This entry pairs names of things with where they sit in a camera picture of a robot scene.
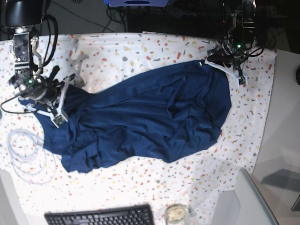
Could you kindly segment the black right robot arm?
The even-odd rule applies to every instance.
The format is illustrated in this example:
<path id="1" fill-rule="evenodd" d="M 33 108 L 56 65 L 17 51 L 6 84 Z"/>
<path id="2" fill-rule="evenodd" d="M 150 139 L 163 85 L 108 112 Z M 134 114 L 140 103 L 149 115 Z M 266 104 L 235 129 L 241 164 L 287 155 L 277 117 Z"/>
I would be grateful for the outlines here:
<path id="1" fill-rule="evenodd" d="M 9 84 L 19 90 L 18 97 L 31 99 L 53 109 L 64 102 L 67 83 L 55 79 L 59 67 L 55 66 L 48 78 L 42 76 L 44 67 L 54 56 L 55 46 L 48 57 L 38 53 L 39 37 L 34 27 L 43 21 L 54 24 L 54 45 L 58 41 L 58 25 L 51 15 L 43 15 L 42 0 L 7 0 L 4 3 L 4 25 L 15 31 L 10 52 L 15 61 L 15 74 Z"/>

